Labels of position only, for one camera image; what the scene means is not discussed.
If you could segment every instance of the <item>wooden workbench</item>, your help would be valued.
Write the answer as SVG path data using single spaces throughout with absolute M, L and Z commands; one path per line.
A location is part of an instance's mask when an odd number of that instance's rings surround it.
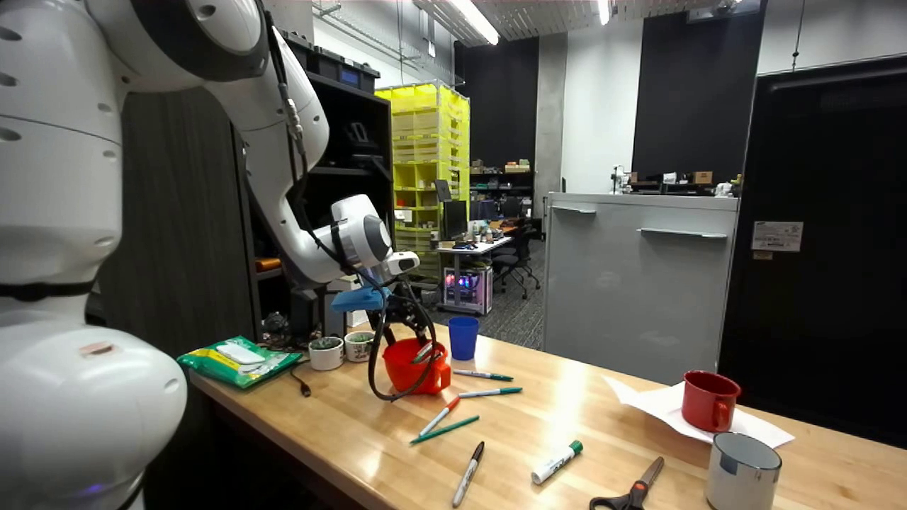
M 656 382 L 545 350 L 480 336 L 477 367 L 516 377 L 524 394 L 466 400 L 449 420 L 482 420 L 439 440 L 411 445 L 413 434 L 442 408 L 431 397 L 384 401 L 370 391 L 367 362 L 338 372 L 310 372 L 311 397 L 280 373 L 246 394 L 192 377 L 192 384 L 238 420 L 310 465 L 364 508 L 450 508 L 453 486 L 480 440 L 484 458 L 463 508 L 588 508 L 591 496 L 625 492 L 656 455 L 666 458 L 646 510 L 705 508 L 708 445 L 625 408 L 608 377 L 635 387 Z M 453 387 L 497 387 L 491 379 L 457 377 Z M 792 430 L 782 445 L 776 510 L 907 508 L 907 451 L 759 414 Z M 531 471 L 554 451 L 581 440 L 588 451 L 545 486 Z

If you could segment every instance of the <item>red cup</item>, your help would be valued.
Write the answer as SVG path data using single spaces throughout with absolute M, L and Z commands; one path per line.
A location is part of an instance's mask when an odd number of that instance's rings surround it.
M 431 360 L 418 360 L 423 339 L 396 339 L 387 349 L 387 367 L 399 394 L 439 394 L 450 384 L 449 349 L 438 343 Z
M 684 420 L 700 430 L 731 430 L 741 384 L 714 372 L 687 372 Z

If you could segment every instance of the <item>white container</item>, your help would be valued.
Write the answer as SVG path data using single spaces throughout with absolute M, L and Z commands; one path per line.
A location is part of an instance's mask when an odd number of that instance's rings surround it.
M 718 434 L 705 502 L 714 510 L 771 510 L 782 455 L 742 434 Z
M 343 362 L 343 339 L 341 336 L 319 336 L 310 343 L 310 362 L 314 372 L 331 372 Z
M 351 333 L 347 333 L 347 339 L 343 339 L 347 360 L 348 362 L 370 360 L 372 343 L 374 343 L 374 332 L 351 332 Z

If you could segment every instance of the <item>chair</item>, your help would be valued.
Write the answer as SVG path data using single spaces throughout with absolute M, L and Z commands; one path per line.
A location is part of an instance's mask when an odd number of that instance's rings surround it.
M 511 233 L 507 233 L 511 244 L 500 247 L 491 258 L 494 288 L 507 291 L 507 281 L 513 275 L 521 287 L 521 298 L 527 301 L 531 281 L 537 281 L 537 288 L 541 288 L 531 263 L 531 238 L 534 238 L 531 220 L 521 202 L 503 203 L 503 217 L 511 224 Z

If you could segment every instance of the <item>ceiling light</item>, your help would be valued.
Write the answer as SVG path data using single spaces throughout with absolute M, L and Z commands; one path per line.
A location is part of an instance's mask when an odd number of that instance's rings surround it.
M 438 50 L 435 50 L 435 20 L 428 16 L 428 34 L 426 34 L 426 40 L 428 40 L 428 56 L 435 59 L 438 56 Z
M 473 26 L 473 30 L 480 30 L 482 40 L 489 40 L 489 46 L 500 42 L 500 30 L 489 22 L 489 16 L 477 9 L 477 2 L 472 0 L 446 0 L 449 6 L 453 6 L 466 22 Z
M 599 0 L 599 20 L 602 26 L 613 20 L 613 0 Z

